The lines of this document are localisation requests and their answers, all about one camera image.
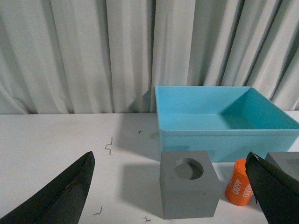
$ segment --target white table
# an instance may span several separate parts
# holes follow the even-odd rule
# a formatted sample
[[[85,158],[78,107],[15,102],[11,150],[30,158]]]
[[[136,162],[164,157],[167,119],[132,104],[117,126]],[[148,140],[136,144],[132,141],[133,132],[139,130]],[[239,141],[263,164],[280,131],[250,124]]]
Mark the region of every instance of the white table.
[[[299,112],[288,114],[299,120]],[[157,133],[156,114],[0,115],[0,217],[93,151],[96,165],[81,224],[267,223],[254,198],[238,207],[224,194],[212,218],[163,220]],[[299,140],[290,151],[299,151]],[[233,164],[213,164],[223,191]]]

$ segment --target blue plastic bin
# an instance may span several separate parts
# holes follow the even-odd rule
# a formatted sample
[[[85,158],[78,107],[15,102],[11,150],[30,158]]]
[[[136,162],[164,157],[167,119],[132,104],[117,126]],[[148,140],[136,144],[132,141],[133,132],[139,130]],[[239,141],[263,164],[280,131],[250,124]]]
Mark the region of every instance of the blue plastic bin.
[[[251,87],[157,86],[161,151],[206,150],[213,162],[287,151],[299,124]]]

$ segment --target staple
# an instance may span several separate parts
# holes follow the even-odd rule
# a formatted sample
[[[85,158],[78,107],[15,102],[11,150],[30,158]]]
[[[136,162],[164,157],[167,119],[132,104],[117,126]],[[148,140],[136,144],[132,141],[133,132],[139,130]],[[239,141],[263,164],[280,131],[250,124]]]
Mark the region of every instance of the staple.
[[[101,210],[99,213],[94,213],[94,215],[100,215],[102,213],[103,206],[101,206]]]
[[[110,144],[107,144],[107,145],[105,146],[105,149],[106,149],[106,150],[109,150],[109,155],[111,155],[111,149],[107,148],[107,146],[112,145],[112,140],[113,140],[113,137],[111,137],[111,143],[110,143]]]
[[[145,221],[146,221],[146,222],[151,221],[151,219],[147,219],[146,217],[144,217],[144,218],[145,218]]]

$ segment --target gray block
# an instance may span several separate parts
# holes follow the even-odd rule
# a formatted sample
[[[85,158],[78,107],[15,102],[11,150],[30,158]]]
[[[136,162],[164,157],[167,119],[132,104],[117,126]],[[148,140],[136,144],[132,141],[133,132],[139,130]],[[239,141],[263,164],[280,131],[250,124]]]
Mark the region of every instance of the gray block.
[[[221,185],[206,151],[161,153],[164,219],[213,217]]]
[[[299,181],[299,152],[268,152],[266,161]]]

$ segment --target orange cup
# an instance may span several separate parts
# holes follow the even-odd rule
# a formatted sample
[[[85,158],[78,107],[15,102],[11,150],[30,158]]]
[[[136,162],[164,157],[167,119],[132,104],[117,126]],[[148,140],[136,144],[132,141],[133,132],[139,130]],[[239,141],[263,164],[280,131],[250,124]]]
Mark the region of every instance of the orange cup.
[[[244,206],[249,203],[253,195],[251,185],[246,175],[246,159],[235,162],[232,177],[225,190],[226,198],[235,205]]]

